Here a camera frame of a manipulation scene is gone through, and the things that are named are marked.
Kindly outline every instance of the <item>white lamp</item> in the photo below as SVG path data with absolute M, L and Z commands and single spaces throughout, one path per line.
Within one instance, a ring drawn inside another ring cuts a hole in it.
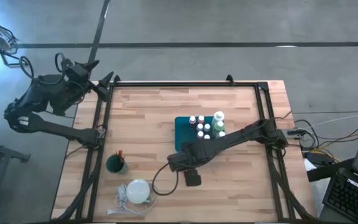
M 145 180 L 135 179 L 127 187 L 127 198 L 134 204 L 143 203 L 150 195 L 150 186 Z

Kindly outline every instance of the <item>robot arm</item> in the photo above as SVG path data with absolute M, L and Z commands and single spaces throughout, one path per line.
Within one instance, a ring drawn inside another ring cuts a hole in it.
M 245 128 L 217 139 L 203 139 L 182 144 L 182 152 L 168 156 L 171 171 L 184 171 L 207 164 L 217 154 L 246 141 L 257 141 L 267 146 L 283 149 L 287 140 L 276 129 L 273 119 L 260 119 Z
M 35 113 L 46 111 L 48 104 L 50 104 L 53 114 L 64 116 L 65 111 L 70 106 L 80 103 L 85 94 L 91 90 L 95 91 L 101 100 L 107 101 L 109 96 L 108 86 L 113 72 L 95 85 L 90 81 L 90 71 L 98 63 L 99 61 L 97 60 L 92 63 L 75 62 L 73 65 L 69 59 L 63 58 L 62 68 L 65 69 L 61 75 L 40 75 L 37 78 L 33 78 L 29 89 L 23 96 L 15 99 L 5 109 L 4 118 L 9 123 L 9 126 L 20 133 L 42 131 L 63 136 L 69 140 L 77 140 L 81 144 L 97 145 L 101 134 L 98 130 L 79 130 L 62 126 L 44 121 Z

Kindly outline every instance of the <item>black metal frame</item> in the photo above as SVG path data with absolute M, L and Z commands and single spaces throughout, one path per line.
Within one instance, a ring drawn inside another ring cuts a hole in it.
M 136 87 L 150 87 L 150 86 L 185 86 L 185 87 L 189 87 L 189 86 L 215 86 L 215 87 L 241 86 L 241 87 L 252 87 L 255 90 L 257 107 L 258 107 L 260 119 L 265 118 L 264 107 L 263 107 L 260 91 L 264 91 L 264 93 L 265 93 L 268 117 L 274 118 L 273 106 L 272 106 L 272 101 L 270 99 L 269 86 L 268 86 L 267 82 L 235 82 L 233 80 L 233 78 L 231 77 L 231 75 L 227 76 L 226 81 L 221 81 L 221 82 L 209 82 L 209 81 L 205 81 L 205 82 L 120 82 L 120 81 L 121 81 L 121 79 L 119 78 L 119 76 L 115 76 L 114 81 L 110 84 L 110 89 L 109 89 L 110 98 L 108 99 L 108 102 L 106 103 L 106 110 L 104 113 L 103 124 L 101 124 L 101 125 L 98 125 L 98 121 L 99 121 L 102 103 L 101 103 L 100 99 L 98 100 L 98 102 L 96 104 L 95 115 L 94 115 L 94 120 L 93 120 L 93 128 L 102 126 L 105 130 L 108 130 L 108 121 L 109 121 L 110 107 L 111 107 L 111 103 L 112 103 L 112 94 L 113 94 L 115 87 L 135 87 L 135 86 Z M 86 155 L 84 173 L 83 173 L 83 178 L 82 178 L 82 182 L 81 182 L 81 189 L 86 187 L 87 180 L 89 180 L 93 151 L 94 150 L 98 151 L 98 155 L 96 158 L 96 165 L 94 167 L 94 171 L 96 171 L 96 178 L 93 181 L 93 186 L 91 189 L 91 198 L 89 201 L 89 210 L 88 210 L 87 217 L 82 218 L 83 204 L 84 204 L 84 197 L 85 197 L 85 194 L 83 194 L 82 197 L 80 198 L 79 203 L 76 205 L 75 219 L 62 220 L 61 222 L 65 223 L 68 221 L 70 221 L 70 222 L 73 221 L 73 222 L 77 222 L 77 223 L 84 223 L 84 222 L 92 222 L 93 221 L 94 206 L 96 203 L 96 196 L 97 196 L 97 191 L 98 191 L 98 182 L 99 182 L 99 175 L 100 175 L 100 168 L 101 168 L 101 161 L 102 161 L 102 157 L 103 157 L 105 140 L 106 140 L 106 135 L 104 135 L 104 137 L 101 139 L 99 146 L 96 149 L 88 150 L 88 153 Z M 297 223 L 302 222 L 303 220 L 295 219 L 294 206 L 292 205 L 292 203 L 287 195 L 285 197 L 285 200 L 287 203 L 289 218 L 284 218 L 283 210 L 282 210 L 282 206 L 281 206 L 280 195 L 279 195 L 279 191 L 278 191 L 278 185 L 277 185 L 278 183 L 273 178 L 273 175 L 272 175 L 272 169 L 275 170 L 274 163 L 273 163 L 273 156 L 272 156 L 273 149 L 271 147 L 266 146 L 265 150 L 266 150 L 271 184 L 272 184 L 273 199 L 275 202 L 275 209 L 276 209 L 278 220 L 279 221 L 292 220 L 292 221 L 296 221 Z M 281 175 L 284 183 L 287 186 L 289 186 L 287 172 L 286 172 L 285 166 L 284 166 L 283 154 L 281 151 L 277 151 L 277 160 L 278 160 L 278 164 L 279 164 L 279 168 L 280 168 L 280 170 L 279 170 L 280 175 Z

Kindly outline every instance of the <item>butcher block tabletop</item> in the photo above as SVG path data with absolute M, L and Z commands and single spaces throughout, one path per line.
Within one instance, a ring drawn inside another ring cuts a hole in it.
M 268 83 L 276 117 L 290 110 L 284 81 Z M 261 91 L 265 114 L 264 93 Z M 74 128 L 92 127 L 97 95 L 87 94 L 78 105 Z M 100 123 L 104 116 L 102 105 Z M 208 164 L 197 168 L 202 184 L 187 187 L 182 173 L 176 191 L 159 196 L 146 215 L 108 215 L 116 209 L 117 187 L 134 179 L 151 182 L 156 172 L 175 151 L 175 118 L 177 116 L 212 116 L 225 114 L 226 132 L 231 133 L 259 119 L 255 89 L 242 86 L 217 87 L 115 87 L 110 110 L 106 145 L 94 222 L 272 222 L 277 221 L 269 169 L 264 145 L 245 142 L 226 149 Z M 292 114 L 277 119 L 277 128 L 293 128 Z M 81 145 L 71 141 L 67 154 Z M 128 165 L 126 174 L 112 174 L 106 169 L 109 156 L 122 150 Z M 51 218 L 61 215 L 78 193 L 84 171 L 87 149 L 71 154 L 64 162 Z M 284 157 L 291 191 L 306 210 L 316 216 L 310 185 L 299 147 L 288 146 Z M 174 187 L 176 174 L 166 167 L 155 181 L 159 192 Z M 85 198 L 83 217 L 88 212 L 90 190 Z M 284 217 L 288 217 L 285 197 L 280 190 Z M 144 206 L 132 207 L 143 210 Z

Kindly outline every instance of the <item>wire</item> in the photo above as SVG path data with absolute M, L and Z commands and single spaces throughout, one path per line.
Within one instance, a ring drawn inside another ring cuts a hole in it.
M 56 114 L 54 114 L 54 113 L 52 113 L 52 112 L 50 112 L 50 111 L 44 111 L 44 112 L 46 112 L 46 113 L 48 113 L 48 114 L 53 114 L 53 115 L 55 115 L 55 116 L 60 116 L 60 115 L 56 115 Z M 71 116 L 60 116 L 60 117 L 62 117 L 62 118 L 70 118 L 70 119 L 74 119 L 75 117 L 71 117 Z
M 57 52 L 57 53 L 55 54 L 55 67 L 56 67 L 56 70 L 57 70 L 58 72 L 63 72 L 63 71 L 64 71 L 63 67 L 62 67 L 62 69 L 60 69 L 60 68 L 59 68 L 59 64 L 57 63 L 57 60 L 58 60 L 59 56 L 62 58 L 61 63 L 62 63 L 64 60 L 66 60 L 66 57 L 63 55 L 63 53 Z
M 284 117 L 275 117 L 273 119 L 285 119 L 288 115 L 290 115 L 292 113 L 292 110 L 290 110 L 290 112 L 288 112 Z
M 334 163 L 336 163 L 336 161 L 340 162 L 340 160 L 337 157 L 331 156 L 328 153 L 323 152 L 323 151 L 311 151 L 310 153 L 323 154 L 323 155 L 329 156 L 330 158 L 334 159 Z
M 120 184 L 120 186 L 117 188 L 117 191 L 118 191 L 118 194 L 116 196 L 116 199 L 115 199 L 115 204 L 117 206 L 117 210 L 112 210 L 112 209 L 108 209 L 107 210 L 107 214 L 108 215 L 112 215 L 112 214 L 135 214 L 135 215 L 145 215 L 146 212 L 148 210 L 150 210 L 151 208 L 154 207 L 154 205 L 157 203 L 158 201 L 158 197 L 156 197 L 156 194 L 154 194 L 153 198 L 150 199 L 150 203 L 152 201 L 154 201 L 154 203 L 150 206 L 150 207 L 145 207 L 145 209 L 143 211 L 134 211 L 132 209 L 129 209 L 127 207 L 127 201 L 128 201 L 128 198 L 127 198 L 127 194 L 126 194 L 126 190 L 127 190 L 127 185 L 125 184 Z
M 67 101 L 67 103 L 69 103 L 71 105 L 78 105 L 78 104 L 82 103 L 82 101 L 84 101 L 84 99 L 85 99 L 85 94 L 86 94 L 85 89 L 78 82 L 68 81 L 67 84 L 69 84 L 69 83 L 73 83 L 73 84 L 77 85 L 82 90 L 82 97 L 77 102 L 72 103 L 70 101 Z
M 67 159 L 67 157 L 68 157 L 69 155 L 73 154 L 74 152 L 76 152 L 76 151 L 78 151 L 78 150 L 80 150 L 80 149 L 82 149 L 82 148 L 84 148 L 84 147 L 86 147 L 86 146 L 81 146 L 81 147 L 79 147 L 78 149 L 75 149 L 75 150 L 72 151 L 71 153 L 67 154 L 67 155 L 65 156 L 65 159 Z
M 319 146 L 318 138 L 313 133 L 311 133 L 310 131 L 308 131 L 306 129 L 303 129 L 303 128 L 298 128 L 298 129 L 306 131 L 306 134 L 308 134 L 313 140 L 313 143 L 312 143 L 311 146 L 309 146 L 309 147 L 302 146 L 303 148 L 312 150 L 312 149 L 314 149 L 314 148 Z
M 341 138 L 326 138 L 326 137 L 320 137 L 320 136 L 317 136 L 318 138 L 321 138 L 321 139 L 328 139 L 328 140 L 338 140 L 338 139 L 345 139 L 345 138 L 348 138 L 348 137 L 351 137 L 354 133 L 356 133 L 358 131 L 358 128 L 356 130 L 354 130 L 352 133 L 348 134 L 347 136 L 345 137 L 341 137 Z
M 24 68 L 24 63 L 27 64 L 27 66 L 30 68 L 31 74 L 28 73 L 28 71 Z M 34 78 L 34 69 L 32 68 L 32 64 L 30 60 L 26 56 L 21 56 L 19 58 L 19 66 L 22 69 L 23 73 L 27 75 L 29 78 L 31 78 L 31 81 L 33 82 L 35 80 Z
M 284 158 L 285 154 L 287 153 L 287 150 L 285 150 L 285 149 L 281 149 L 281 150 L 284 150 L 284 154 L 283 154 L 283 158 Z
M 326 124 L 326 123 L 330 123 L 330 122 L 334 122 L 334 121 L 340 121 L 340 120 L 343 120 L 343 119 L 351 119 L 351 118 L 358 118 L 358 115 L 349 116 L 349 117 L 345 117 L 345 118 L 332 119 L 332 120 L 329 120 L 329 121 L 324 121 L 322 123 L 314 124 L 314 125 L 308 127 L 307 129 L 313 128 L 313 127 L 316 127 L 316 126 L 319 126 L 319 125 L 322 125 L 322 124 Z
M 59 69 L 59 67 L 57 65 L 58 56 L 62 57 L 62 69 Z M 25 63 L 27 64 L 27 66 L 30 67 L 30 73 L 24 68 Z M 72 66 L 72 63 L 65 58 L 63 53 L 58 52 L 57 54 L 55 54 L 55 66 L 56 66 L 56 69 L 59 72 L 62 73 L 62 75 L 60 76 L 60 79 L 58 81 L 56 81 L 56 82 L 45 82 L 45 81 L 42 81 L 39 78 L 36 79 L 34 77 L 34 69 L 32 67 L 32 64 L 31 64 L 30 60 L 26 56 L 21 56 L 19 58 L 19 66 L 22 69 L 23 73 L 25 75 L 27 75 L 33 82 L 39 82 L 39 83 L 44 84 L 44 85 L 56 85 L 56 84 L 60 83 L 62 80 L 64 80 L 64 78 L 66 76 L 67 66 Z
M 310 124 L 309 121 L 307 121 L 307 120 L 305 120 L 305 119 L 299 119 L 299 120 L 294 121 L 294 123 L 297 123 L 297 122 L 305 122 L 306 124 L 308 124 L 308 125 L 309 125 L 309 128 L 311 128 L 311 131 L 313 132 L 313 134 L 314 134 L 315 136 L 317 136 L 316 131 L 314 130 L 314 128 L 312 127 L 312 125 Z M 318 138 L 314 138 L 314 141 L 315 141 L 316 147 L 319 146 Z
M 174 191 L 176 191 L 176 189 L 177 189 L 177 187 L 178 187 L 178 183 L 179 183 L 179 172 L 178 172 L 178 171 L 176 171 L 176 172 L 177 172 L 177 181 L 176 181 L 176 183 L 175 183 L 175 186 L 173 187 L 173 189 L 172 189 L 170 192 L 168 192 L 168 193 L 160 193 L 160 192 L 158 192 L 158 189 L 156 189 L 156 187 L 155 187 L 155 185 L 154 185 L 155 179 L 157 178 L 158 174 L 161 172 L 161 170 L 163 170 L 164 168 L 166 168 L 166 166 L 168 166 L 169 163 L 170 163 L 170 162 L 167 162 L 164 166 L 162 166 L 162 167 L 157 171 L 157 173 L 155 174 L 155 176 L 154 176 L 154 178 L 153 178 L 152 188 L 153 188 L 153 191 L 154 191 L 157 195 L 159 195 L 159 196 L 167 196 L 167 195 L 170 195 L 170 194 L 174 193 Z
M 354 136 L 358 136 L 358 134 L 353 134 L 353 135 L 351 135 L 351 136 L 349 136 L 349 137 L 354 137 Z M 323 147 L 322 147 L 322 146 L 319 146 L 319 147 L 316 148 L 316 149 L 325 149 L 326 147 L 328 147 L 328 146 L 334 144 L 335 142 L 351 142 L 351 141 L 355 141 L 355 140 L 358 140 L 358 137 L 355 138 L 355 139 L 343 140 L 343 141 L 341 141 L 341 139 L 337 139 L 337 140 L 335 140 L 335 141 L 325 141 L 325 142 L 321 143 L 321 145 L 323 145 L 323 144 L 325 144 L 325 143 L 328 143 L 328 142 L 330 142 L 330 143 L 329 143 L 328 145 L 326 145 L 326 146 L 323 146 Z

